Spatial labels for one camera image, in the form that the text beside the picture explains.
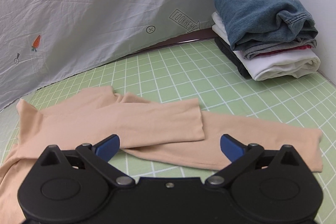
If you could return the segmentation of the beige long-sleeve garment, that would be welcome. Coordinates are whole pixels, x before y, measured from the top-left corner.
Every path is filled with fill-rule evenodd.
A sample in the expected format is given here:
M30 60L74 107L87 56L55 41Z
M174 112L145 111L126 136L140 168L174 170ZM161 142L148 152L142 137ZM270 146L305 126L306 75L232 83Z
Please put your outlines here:
M102 86L85 88L42 110L20 100L17 112L18 144L1 166L1 223L21 223L25 219L17 192L50 144L72 150L116 134L121 149L133 156L220 170L230 163L219 146L221 136L228 134L243 144L257 143L271 150L290 144L310 170L322 171L321 130L203 111L196 98L157 103L131 93L117 94L112 87Z

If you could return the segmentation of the folded black garment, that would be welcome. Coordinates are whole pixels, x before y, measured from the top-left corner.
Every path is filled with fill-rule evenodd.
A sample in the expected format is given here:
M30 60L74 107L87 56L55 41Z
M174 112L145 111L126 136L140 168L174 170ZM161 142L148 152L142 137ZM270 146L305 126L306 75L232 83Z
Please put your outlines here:
M216 37L214 41L220 51L236 66L240 75L243 76L245 79L250 79L250 73L247 71L239 58L232 52L230 46L220 37Z

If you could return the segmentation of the folded grey garment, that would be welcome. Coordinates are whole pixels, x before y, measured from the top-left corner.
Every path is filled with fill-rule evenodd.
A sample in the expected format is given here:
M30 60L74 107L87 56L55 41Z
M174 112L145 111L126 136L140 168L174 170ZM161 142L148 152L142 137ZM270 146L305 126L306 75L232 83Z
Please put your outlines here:
M315 39L301 39L296 38L291 42L271 42L260 45L251 46L246 50L241 50L245 59L252 59L258 55L272 54L273 52L281 52L286 50L293 50L297 47L308 46L308 48L316 48L317 41Z

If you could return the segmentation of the folded white garment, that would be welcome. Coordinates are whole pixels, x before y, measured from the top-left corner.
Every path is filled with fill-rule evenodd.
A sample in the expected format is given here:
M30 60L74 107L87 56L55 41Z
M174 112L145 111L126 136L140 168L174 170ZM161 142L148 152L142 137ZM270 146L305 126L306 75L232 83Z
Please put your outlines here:
M214 21L213 31L230 46L220 16L214 12L212 19ZM298 79L318 71L321 64L319 57L310 49L254 57L251 60L245 59L240 51L233 51L233 53L250 73L251 79L255 81L264 81L282 76L292 76Z

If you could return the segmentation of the folded red garment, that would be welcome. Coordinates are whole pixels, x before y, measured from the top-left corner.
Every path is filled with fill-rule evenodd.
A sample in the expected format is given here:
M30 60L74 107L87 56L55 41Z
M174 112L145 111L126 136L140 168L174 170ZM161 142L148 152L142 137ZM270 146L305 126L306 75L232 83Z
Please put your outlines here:
M270 55L275 55L275 54L278 54L278 53L283 53L283 52L288 52L288 51L308 50L308 49L312 49L312 48L313 48L313 46L311 46L311 45L303 45L303 46L297 46L297 47L294 47L294 48L286 48L286 49L275 50L275 51L266 52L266 53L259 53L258 55L256 55L256 57L270 56Z

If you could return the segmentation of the folded blue denim jeans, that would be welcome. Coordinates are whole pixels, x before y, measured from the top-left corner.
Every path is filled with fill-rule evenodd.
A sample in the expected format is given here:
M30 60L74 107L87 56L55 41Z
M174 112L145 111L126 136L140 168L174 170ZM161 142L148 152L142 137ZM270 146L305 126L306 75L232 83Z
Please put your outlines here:
M214 0L233 51L313 40L315 21L299 0Z

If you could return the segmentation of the grey printed backdrop sheet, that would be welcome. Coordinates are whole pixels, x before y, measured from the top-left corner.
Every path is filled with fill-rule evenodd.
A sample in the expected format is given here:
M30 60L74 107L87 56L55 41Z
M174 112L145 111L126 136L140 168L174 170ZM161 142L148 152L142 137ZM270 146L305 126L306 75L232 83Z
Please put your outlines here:
M214 0L1 0L1 107L170 38L209 28Z

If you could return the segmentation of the dark wooden bed frame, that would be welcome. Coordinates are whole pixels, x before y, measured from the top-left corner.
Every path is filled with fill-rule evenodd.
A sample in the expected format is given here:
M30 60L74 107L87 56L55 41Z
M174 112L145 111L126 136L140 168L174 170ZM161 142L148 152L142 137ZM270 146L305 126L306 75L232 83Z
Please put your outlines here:
M188 42L196 42L196 41L214 39L217 36L218 35L212 30L212 28L206 28L204 30L199 30L199 31L190 32L188 34L179 35L175 38L165 40L164 42L159 42L155 45L149 46L147 48L143 48L143 49L141 49L137 52L128 54L125 57L134 56L134 55L139 54L139 53L152 51L152 50L157 50L157 49L160 49L160 48L174 46L174 45L180 44L180 43L188 43Z

